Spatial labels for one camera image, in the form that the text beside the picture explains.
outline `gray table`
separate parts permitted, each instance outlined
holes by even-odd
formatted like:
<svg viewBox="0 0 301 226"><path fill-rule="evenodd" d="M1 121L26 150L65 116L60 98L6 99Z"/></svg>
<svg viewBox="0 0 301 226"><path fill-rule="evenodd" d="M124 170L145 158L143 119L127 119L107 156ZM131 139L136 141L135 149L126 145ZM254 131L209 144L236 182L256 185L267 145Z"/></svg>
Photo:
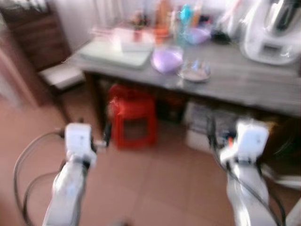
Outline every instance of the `gray table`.
<svg viewBox="0 0 301 226"><path fill-rule="evenodd" d="M206 83L184 81L176 74L157 72L148 61L143 69L113 65L75 53L69 63L81 68L91 93L100 125L105 120L105 99L97 79L117 80L168 90L189 97L207 98L293 117L301 116L299 64L271 66L246 59L235 45L207 43L187 46L185 59L203 59L210 64Z"/></svg>

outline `red plastic stool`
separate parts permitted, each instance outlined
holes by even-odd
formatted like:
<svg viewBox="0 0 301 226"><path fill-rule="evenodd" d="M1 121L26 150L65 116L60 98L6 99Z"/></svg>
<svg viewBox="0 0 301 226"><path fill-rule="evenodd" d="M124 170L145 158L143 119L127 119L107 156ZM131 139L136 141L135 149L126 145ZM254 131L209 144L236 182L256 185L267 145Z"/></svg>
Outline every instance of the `red plastic stool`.
<svg viewBox="0 0 301 226"><path fill-rule="evenodd" d="M139 90L121 85L112 86L109 90L109 98L110 109L113 110L112 135L117 147L135 148L156 142L157 118L154 98ZM124 122L138 119L146 120L147 135L142 138L126 139Z"/></svg>

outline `table leg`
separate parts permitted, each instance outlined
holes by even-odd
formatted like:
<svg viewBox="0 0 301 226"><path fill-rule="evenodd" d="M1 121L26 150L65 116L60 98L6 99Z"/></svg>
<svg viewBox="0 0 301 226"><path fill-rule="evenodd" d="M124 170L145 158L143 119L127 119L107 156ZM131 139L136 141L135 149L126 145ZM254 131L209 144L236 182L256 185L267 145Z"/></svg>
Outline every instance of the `table leg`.
<svg viewBox="0 0 301 226"><path fill-rule="evenodd" d="M89 72L85 72L85 78L86 86L92 100L94 114L97 119L97 124L100 131L102 132L104 130L107 119L105 92L99 86L97 82L98 78L96 77L96 75Z"/></svg>

